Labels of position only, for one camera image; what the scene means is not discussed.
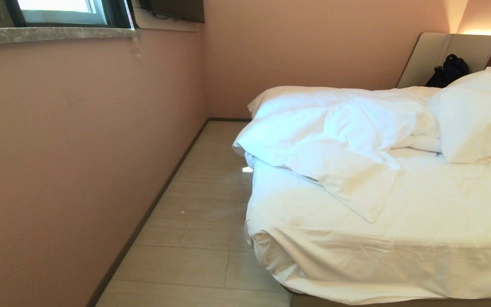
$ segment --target floor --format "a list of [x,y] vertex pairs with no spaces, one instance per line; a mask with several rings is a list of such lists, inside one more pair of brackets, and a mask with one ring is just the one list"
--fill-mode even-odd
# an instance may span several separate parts
[[207,124],[97,307],[289,306],[244,237],[252,173],[231,144],[246,124]]

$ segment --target baseboard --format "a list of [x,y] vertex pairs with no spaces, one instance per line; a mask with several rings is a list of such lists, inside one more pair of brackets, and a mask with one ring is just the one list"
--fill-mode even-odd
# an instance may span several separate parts
[[227,119],[224,117],[210,117],[208,121],[241,121],[241,122],[250,122],[251,119]]
[[124,245],[124,247],[122,247],[121,252],[118,253],[117,258],[115,258],[115,260],[113,261],[113,264],[111,264],[111,266],[109,267],[109,270],[107,271],[107,273],[105,274],[105,276],[101,280],[100,284],[96,288],[96,291],[94,292],[94,294],[90,298],[90,301],[88,301],[88,303],[86,304],[86,307],[95,307],[95,305],[98,303],[101,295],[105,291],[105,288],[107,287],[107,285],[111,281],[111,278],[113,278],[113,275],[117,271],[117,268],[121,265],[121,262],[124,260],[124,257],[126,256],[128,251],[132,247],[134,241],[136,241],[136,238],[140,234],[140,231],[142,231],[142,228],[144,227],[145,223],[147,223],[147,220],[149,219],[150,214],[152,214],[154,208],[158,204],[158,201],[160,201],[160,198],[162,198],[162,195],[164,194],[164,192],[166,192],[166,189],[168,188],[173,177],[176,175],[177,171],[179,170],[179,167],[181,167],[181,164],[183,164],[183,161],[185,161],[185,158],[187,158],[187,155],[189,154],[189,152],[193,148],[194,144],[196,143],[196,140],[198,140],[198,137],[200,136],[200,134],[202,134],[202,131],[204,130],[204,128],[206,127],[206,125],[208,124],[208,122],[210,120],[214,120],[214,119],[207,119],[206,122],[204,122],[204,124],[202,125],[202,128],[200,128],[199,132],[196,134],[193,141],[191,142],[191,145],[189,145],[187,150],[185,150],[185,153],[183,154],[183,156],[181,157],[181,159],[179,160],[179,162],[177,163],[177,165],[173,169],[172,173],[170,174],[170,176],[168,177],[168,179],[166,180],[166,182],[164,183],[162,188],[160,189],[160,192],[158,192],[158,194],[156,195],[156,198],[154,198],[153,202],[150,204],[149,208],[145,212],[144,216],[142,217],[142,220],[136,226],[136,229],[134,229],[134,232],[132,232],[132,235],[130,236],[128,241],[126,241],[126,244]]

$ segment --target white pillow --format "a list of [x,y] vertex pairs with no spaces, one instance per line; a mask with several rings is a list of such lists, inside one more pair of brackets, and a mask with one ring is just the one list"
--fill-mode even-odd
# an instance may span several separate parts
[[491,156],[491,68],[452,82],[428,107],[438,119],[442,154],[449,162]]

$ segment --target television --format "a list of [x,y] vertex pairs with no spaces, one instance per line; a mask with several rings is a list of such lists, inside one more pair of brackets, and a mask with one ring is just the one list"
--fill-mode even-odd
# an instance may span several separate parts
[[203,0],[142,0],[142,8],[154,14],[205,23]]

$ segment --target window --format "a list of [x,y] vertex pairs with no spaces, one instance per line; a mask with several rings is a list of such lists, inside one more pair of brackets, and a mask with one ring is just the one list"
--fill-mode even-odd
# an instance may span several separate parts
[[0,12],[5,11],[15,27],[129,28],[128,1],[0,0]]

